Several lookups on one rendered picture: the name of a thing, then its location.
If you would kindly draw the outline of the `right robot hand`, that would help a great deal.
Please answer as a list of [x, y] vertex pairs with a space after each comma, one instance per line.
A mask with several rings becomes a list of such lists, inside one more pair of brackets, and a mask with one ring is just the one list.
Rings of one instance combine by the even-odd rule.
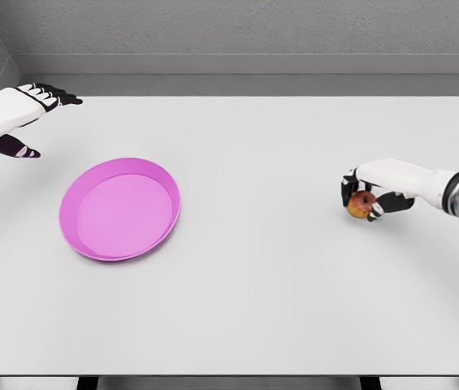
[[369, 206], [368, 211], [362, 211], [360, 218], [374, 222], [384, 214], [408, 210], [420, 197], [434, 207], [441, 207], [441, 197], [438, 190], [427, 188], [433, 171], [420, 166], [385, 158], [363, 163], [347, 174], [341, 182], [341, 198], [344, 207], [351, 204], [352, 195], [364, 183], [366, 191], [372, 187], [380, 187], [388, 192], [380, 195]]

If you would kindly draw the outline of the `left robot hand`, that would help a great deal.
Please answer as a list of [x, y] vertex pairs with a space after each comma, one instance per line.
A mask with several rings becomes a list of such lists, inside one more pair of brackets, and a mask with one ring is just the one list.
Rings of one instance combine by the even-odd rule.
[[0, 154], [11, 158], [40, 158], [41, 154], [11, 135], [59, 106], [83, 100], [50, 84], [31, 83], [0, 90]]

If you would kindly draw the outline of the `red yellow apple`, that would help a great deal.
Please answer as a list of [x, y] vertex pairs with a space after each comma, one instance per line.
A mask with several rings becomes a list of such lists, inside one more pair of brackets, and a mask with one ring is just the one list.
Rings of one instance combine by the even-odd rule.
[[346, 210], [355, 219], [366, 219], [375, 202], [376, 196], [372, 192], [358, 190], [350, 197]]

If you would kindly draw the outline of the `pink round plate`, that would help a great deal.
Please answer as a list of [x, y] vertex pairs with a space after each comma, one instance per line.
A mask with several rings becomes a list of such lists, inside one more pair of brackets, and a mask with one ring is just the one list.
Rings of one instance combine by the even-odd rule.
[[142, 158], [117, 158], [89, 168], [72, 182], [58, 221], [77, 253], [116, 262], [164, 241], [180, 208], [179, 186], [165, 168]]

